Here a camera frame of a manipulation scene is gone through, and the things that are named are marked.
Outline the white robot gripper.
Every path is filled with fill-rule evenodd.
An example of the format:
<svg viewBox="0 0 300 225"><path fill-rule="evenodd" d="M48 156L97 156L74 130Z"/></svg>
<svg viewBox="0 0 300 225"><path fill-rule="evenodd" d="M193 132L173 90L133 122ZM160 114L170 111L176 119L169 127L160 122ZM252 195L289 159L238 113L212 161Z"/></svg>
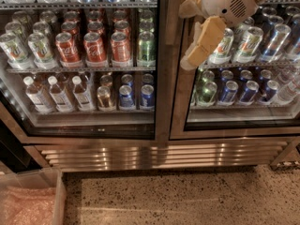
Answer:
<svg viewBox="0 0 300 225"><path fill-rule="evenodd" d="M202 15L209 18L204 23L195 22L193 42L180 61L181 68L193 70L201 65L223 39L226 24L233 27L252 16L262 1L185 0L179 7L180 18Z"/></svg>

